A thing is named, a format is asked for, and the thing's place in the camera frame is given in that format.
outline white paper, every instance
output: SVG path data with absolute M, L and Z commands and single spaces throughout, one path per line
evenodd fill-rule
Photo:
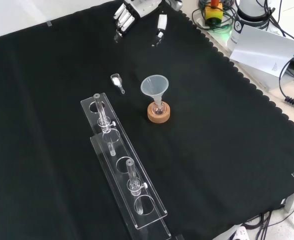
M 244 25 L 230 59 L 279 77 L 293 56 L 293 39 Z

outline plastic funnel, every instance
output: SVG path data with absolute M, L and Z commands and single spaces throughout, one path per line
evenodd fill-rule
M 162 75 L 149 76 L 145 78 L 140 85 L 142 93 L 154 99 L 155 106 L 153 106 L 152 111 L 157 115 L 166 112 L 166 107 L 162 103 L 162 96 L 168 86 L 168 79 Z

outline black tablecloth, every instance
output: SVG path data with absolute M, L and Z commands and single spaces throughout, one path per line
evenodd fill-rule
M 130 238 L 80 104 L 95 93 L 108 96 L 174 236 L 210 240 L 294 192 L 294 123 L 168 6 L 114 43 L 120 4 L 0 37 L 0 240 Z M 161 11 L 167 29 L 151 48 Z M 169 80 L 160 125 L 140 91 L 154 74 Z

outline robotic hand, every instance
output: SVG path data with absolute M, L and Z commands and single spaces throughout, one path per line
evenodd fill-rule
M 127 33 L 134 22 L 156 10 L 162 0 L 123 0 L 124 3 L 116 11 L 113 18 L 116 20 L 117 33 L 115 40 Z M 183 3 L 181 0 L 165 0 L 174 10 L 179 11 Z

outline acrylic test tube holder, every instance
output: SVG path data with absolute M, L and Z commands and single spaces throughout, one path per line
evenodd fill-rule
M 98 113 L 95 99 L 103 106 Z M 133 240 L 169 240 L 171 234 L 163 220 L 167 215 L 160 197 L 139 160 L 128 136 L 105 93 L 81 101 L 94 136 L 90 138 L 101 168 Z M 134 162 L 139 191 L 131 189 L 126 162 Z M 182 235 L 174 239 L 184 239 Z

